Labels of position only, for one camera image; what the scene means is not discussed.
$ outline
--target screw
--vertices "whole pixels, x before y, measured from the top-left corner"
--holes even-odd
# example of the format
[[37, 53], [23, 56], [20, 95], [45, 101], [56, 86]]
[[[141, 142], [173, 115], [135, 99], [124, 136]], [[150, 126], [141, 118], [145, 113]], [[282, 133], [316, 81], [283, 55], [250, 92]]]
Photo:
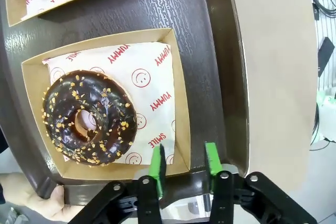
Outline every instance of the screw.
[[227, 179], [227, 178], [229, 177], [229, 175], [228, 175], [227, 173], [222, 173], [222, 174], [220, 175], [220, 177], [221, 177], [222, 179]]
[[258, 181], [258, 177], [257, 177], [257, 175], [253, 175], [253, 176], [251, 176], [250, 180], [251, 180], [252, 182], [257, 182], [257, 181]]
[[115, 191], [118, 191], [118, 190], [120, 190], [120, 185], [115, 185], [114, 187], [113, 187], [113, 190], [115, 190]]

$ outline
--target dark brown tray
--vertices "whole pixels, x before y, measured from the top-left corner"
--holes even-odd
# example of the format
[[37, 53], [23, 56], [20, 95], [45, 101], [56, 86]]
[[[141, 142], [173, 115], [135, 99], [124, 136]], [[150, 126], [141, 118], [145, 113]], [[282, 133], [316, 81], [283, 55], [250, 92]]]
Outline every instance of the dark brown tray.
[[216, 142], [222, 162], [246, 170], [246, 82], [232, 0], [77, 0], [11, 28], [5, 0], [0, 6], [0, 125], [40, 196], [63, 184], [67, 203], [85, 204], [106, 182], [59, 176], [29, 107], [21, 62], [70, 43], [140, 29], [174, 28], [187, 89], [192, 169], [167, 179], [164, 204], [208, 192], [204, 141]]

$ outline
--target donut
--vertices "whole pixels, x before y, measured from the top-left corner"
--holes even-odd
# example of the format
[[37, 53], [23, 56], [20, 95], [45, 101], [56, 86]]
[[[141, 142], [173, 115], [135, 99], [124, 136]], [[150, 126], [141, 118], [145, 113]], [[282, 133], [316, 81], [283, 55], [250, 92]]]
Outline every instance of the donut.
[[[96, 129], [77, 123], [90, 112]], [[87, 165], [107, 165], [125, 154], [137, 133], [137, 117], [127, 93], [105, 74], [78, 70], [63, 75], [47, 89], [42, 119], [58, 152]]]

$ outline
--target chocolate glazed donut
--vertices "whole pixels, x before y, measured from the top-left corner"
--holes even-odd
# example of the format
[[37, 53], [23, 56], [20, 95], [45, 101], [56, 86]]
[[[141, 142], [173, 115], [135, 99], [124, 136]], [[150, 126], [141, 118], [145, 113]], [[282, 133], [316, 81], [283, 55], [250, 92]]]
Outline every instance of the chocolate glazed donut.
[[[96, 130], [79, 133], [75, 117], [90, 112]], [[74, 71], [47, 90], [42, 118], [56, 150], [89, 165], [106, 165], [125, 154], [137, 133], [137, 117], [125, 91], [107, 76]]]

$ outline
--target brown paper box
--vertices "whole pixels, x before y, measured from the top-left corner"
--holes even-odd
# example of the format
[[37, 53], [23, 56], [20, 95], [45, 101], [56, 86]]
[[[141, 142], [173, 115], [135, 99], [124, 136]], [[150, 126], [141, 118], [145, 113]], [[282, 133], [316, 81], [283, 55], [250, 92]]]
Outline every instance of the brown paper box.
[[[61, 6], [66, 3], [60, 3], [58, 5], [55, 5], [53, 8], [45, 9], [44, 11], [40, 12], [37, 15], [40, 15], [42, 13], [48, 12], [58, 6]], [[26, 0], [6, 0], [6, 9], [7, 9], [7, 19], [8, 19], [8, 25], [14, 26], [17, 25], [24, 20], [21, 20], [24, 16], [27, 15], [27, 8], [26, 8]]]
[[46, 128], [41, 118], [43, 91], [46, 91], [47, 87], [50, 86], [48, 67], [43, 65], [42, 61], [91, 48], [154, 41], [171, 45], [173, 57], [176, 133], [174, 162], [172, 165], [167, 166], [167, 175], [186, 173], [190, 170], [190, 125], [183, 69], [174, 30], [165, 28], [133, 31], [84, 40], [35, 56], [22, 63], [26, 91], [30, 107], [41, 134], [41, 140], [45, 143], [62, 177], [85, 180], [133, 179], [136, 171], [148, 168], [148, 165], [110, 164], [105, 167], [94, 166], [90, 168], [88, 165], [77, 165], [72, 160], [65, 162], [62, 153], [56, 151], [55, 146], [51, 143], [51, 139], [46, 136]]

